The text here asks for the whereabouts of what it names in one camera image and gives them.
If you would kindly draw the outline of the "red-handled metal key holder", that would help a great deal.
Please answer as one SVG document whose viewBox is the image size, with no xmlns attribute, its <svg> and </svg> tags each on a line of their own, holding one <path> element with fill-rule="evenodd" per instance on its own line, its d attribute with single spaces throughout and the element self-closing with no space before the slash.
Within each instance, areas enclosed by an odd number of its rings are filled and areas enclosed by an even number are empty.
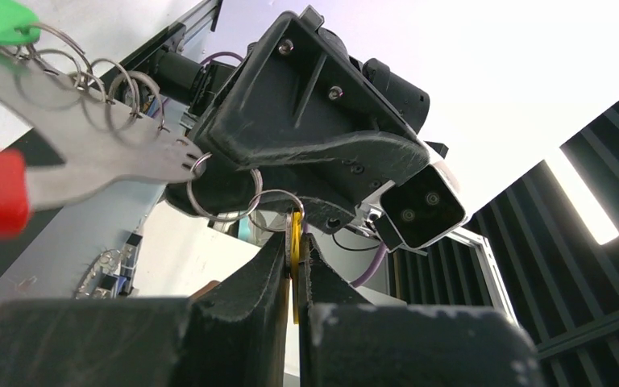
<svg viewBox="0 0 619 387">
<path fill-rule="evenodd" d="M 0 238 L 116 181 L 191 182 L 206 170 L 207 153 L 116 101 L 79 44 L 45 23 L 0 23 L 0 105 L 61 158 L 30 166 L 20 152 L 0 151 Z"/>
</svg>

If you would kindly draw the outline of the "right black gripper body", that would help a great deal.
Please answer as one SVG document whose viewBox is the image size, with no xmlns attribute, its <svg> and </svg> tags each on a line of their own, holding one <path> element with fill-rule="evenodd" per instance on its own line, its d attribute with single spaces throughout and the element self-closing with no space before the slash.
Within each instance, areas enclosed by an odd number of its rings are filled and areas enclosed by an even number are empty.
<svg viewBox="0 0 619 387">
<path fill-rule="evenodd" d="M 335 233 L 384 184 L 402 185 L 430 162 L 417 137 L 430 100 L 406 81 L 396 87 L 401 98 L 390 102 L 314 9 L 286 11 L 237 68 L 207 66 L 191 86 L 167 88 L 197 117 L 189 139 L 211 158 L 165 197 L 186 214 L 246 210 L 258 169 L 261 209 L 283 212 L 295 194 L 309 225 Z"/>
</svg>

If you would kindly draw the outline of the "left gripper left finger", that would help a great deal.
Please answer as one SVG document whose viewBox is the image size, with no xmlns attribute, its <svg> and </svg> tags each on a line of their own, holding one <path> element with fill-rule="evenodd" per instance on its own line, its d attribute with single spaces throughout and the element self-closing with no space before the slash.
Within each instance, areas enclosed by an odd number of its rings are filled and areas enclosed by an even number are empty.
<svg viewBox="0 0 619 387">
<path fill-rule="evenodd" d="M 280 386 L 285 238 L 199 298 L 0 306 L 0 386 Z"/>
</svg>

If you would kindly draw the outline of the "yellow key tag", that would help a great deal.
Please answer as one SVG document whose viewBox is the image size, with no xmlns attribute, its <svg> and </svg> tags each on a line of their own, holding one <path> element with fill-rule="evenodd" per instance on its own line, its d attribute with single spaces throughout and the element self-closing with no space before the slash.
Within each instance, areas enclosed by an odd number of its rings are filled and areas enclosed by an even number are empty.
<svg viewBox="0 0 619 387">
<path fill-rule="evenodd" d="M 302 212 L 295 210 L 290 215 L 289 226 L 289 271 L 292 280 L 293 322 L 299 324 L 299 264 L 301 261 Z"/>
</svg>

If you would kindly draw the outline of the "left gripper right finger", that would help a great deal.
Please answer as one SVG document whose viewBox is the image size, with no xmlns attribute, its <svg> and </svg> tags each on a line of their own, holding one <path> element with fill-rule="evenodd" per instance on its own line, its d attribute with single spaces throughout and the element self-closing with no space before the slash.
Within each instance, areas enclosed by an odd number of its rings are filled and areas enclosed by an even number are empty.
<svg viewBox="0 0 619 387">
<path fill-rule="evenodd" d="M 527 333 L 482 306 L 376 306 L 301 238 L 304 386 L 543 386 Z"/>
</svg>

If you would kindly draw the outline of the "metal key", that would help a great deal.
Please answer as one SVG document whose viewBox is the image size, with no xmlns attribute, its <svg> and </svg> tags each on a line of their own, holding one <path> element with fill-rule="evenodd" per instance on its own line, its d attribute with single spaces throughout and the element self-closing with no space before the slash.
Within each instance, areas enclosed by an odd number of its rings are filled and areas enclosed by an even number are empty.
<svg viewBox="0 0 619 387">
<path fill-rule="evenodd" d="M 256 223 L 251 213 L 247 216 L 250 223 L 255 225 L 257 228 L 269 232 L 284 232 L 285 234 L 285 267 L 287 273 L 290 274 L 293 266 L 293 254 L 299 248 L 299 235 L 298 232 L 302 233 L 302 223 L 303 218 L 305 217 L 305 207 L 302 203 L 301 199 L 294 193 L 291 193 L 284 189 L 263 189 L 259 193 L 255 193 L 252 199 L 249 202 L 251 210 L 255 210 L 257 206 L 260 204 L 261 197 L 264 194 L 270 193 L 280 193 L 288 196 L 292 202 L 292 205 L 289 207 L 287 214 L 285 215 L 285 225 L 281 229 L 274 229 L 268 226 L 261 226 Z"/>
</svg>

